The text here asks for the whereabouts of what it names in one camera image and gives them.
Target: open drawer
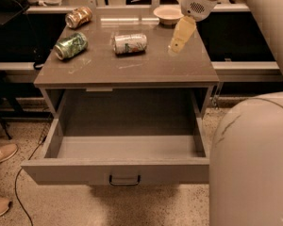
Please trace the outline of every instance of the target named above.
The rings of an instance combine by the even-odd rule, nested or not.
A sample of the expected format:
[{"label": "open drawer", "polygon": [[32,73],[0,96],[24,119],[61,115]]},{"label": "open drawer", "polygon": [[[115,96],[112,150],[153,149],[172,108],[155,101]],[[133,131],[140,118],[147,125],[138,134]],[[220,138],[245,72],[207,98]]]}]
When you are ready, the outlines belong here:
[{"label": "open drawer", "polygon": [[38,184],[208,182],[208,146],[192,89],[67,89],[39,159]]}]

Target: bowl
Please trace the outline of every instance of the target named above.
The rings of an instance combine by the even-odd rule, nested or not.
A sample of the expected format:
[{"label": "bowl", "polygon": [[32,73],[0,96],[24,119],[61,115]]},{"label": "bowl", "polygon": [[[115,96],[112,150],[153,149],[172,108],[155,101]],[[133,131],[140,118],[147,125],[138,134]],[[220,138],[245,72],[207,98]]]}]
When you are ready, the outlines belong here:
[{"label": "bowl", "polygon": [[160,6],[153,11],[154,15],[159,18],[162,24],[172,25],[183,17],[180,7]]}]

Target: can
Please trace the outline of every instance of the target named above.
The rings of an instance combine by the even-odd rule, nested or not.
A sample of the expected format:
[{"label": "can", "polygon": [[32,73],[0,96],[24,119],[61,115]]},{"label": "can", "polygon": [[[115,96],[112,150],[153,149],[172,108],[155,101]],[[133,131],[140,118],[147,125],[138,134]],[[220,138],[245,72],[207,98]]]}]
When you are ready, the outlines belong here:
[{"label": "can", "polygon": [[144,34],[115,36],[113,47],[116,55],[145,51],[147,48],[147,37]]},{"label": "can", "polygon": [[88,41],[83,33],[77,32],[68,38],[62,39],[54,46],[57,57],[60,60],[74,57],[88,46]]},{"label": "can", "polygon": [[92,19],[92,11],[88,7],[76,8],[65,16],[68,27],[75,29]]}]

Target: cabinet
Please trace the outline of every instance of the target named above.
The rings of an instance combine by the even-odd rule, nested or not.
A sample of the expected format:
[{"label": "cabinet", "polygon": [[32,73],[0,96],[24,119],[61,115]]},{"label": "cabinet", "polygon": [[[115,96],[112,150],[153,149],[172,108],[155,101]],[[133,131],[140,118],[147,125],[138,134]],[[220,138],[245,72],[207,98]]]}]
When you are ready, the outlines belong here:
[{"label": "cabinet", "polygon": [[[86,51],[47,59],[35,86],[55,118],[39,158],[22,164],[38,184],[208,182],[202,118],[218,76],[197,32],[169,56],[174,30],[146,21],[96,15],[78,29]],[[112,38],[133,33],[146,35],[146,52],[116,56]]]}]

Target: floor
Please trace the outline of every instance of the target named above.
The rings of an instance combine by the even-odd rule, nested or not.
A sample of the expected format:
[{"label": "floor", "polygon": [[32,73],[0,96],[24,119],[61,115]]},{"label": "floor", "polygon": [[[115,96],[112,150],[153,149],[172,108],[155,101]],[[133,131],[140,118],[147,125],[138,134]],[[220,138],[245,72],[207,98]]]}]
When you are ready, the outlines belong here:
[{"label": "floor", "polygon": [[[221,117],[240,100],[221,98],[219,109],[207,109],[204,127],[209,143]],[[10,121],[12,140],[8,141],[0,126],[0,145],[19,147],[17,154],[0,164],[0,196],[12,200],[0,226],[208,225],[208,185],[38,186],[23,170],[16,180],[21,162],[38,148],[46,128],[46,121]],[[32,158],[38,157],[41,147]],[[16,198],[15,181],[33,224]]]}]

